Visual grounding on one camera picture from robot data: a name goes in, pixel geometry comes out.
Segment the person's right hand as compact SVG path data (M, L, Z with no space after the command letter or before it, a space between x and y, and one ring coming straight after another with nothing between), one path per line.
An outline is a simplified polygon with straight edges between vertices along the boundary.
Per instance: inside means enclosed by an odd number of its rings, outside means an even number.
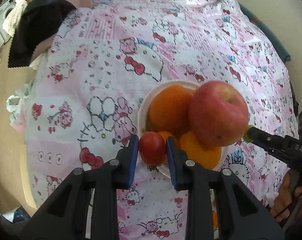
M278 196L274 200L274 205L271 207L270 213L276 222L281 222L283 219L287 219L290 215L290 211L287 209L281 215L278 215L285 207L292 202L292 194L289 191L290 187L290 174L287 172L283 178L283 182L279 188ZM297 212L296 218L302 218L302 204Z

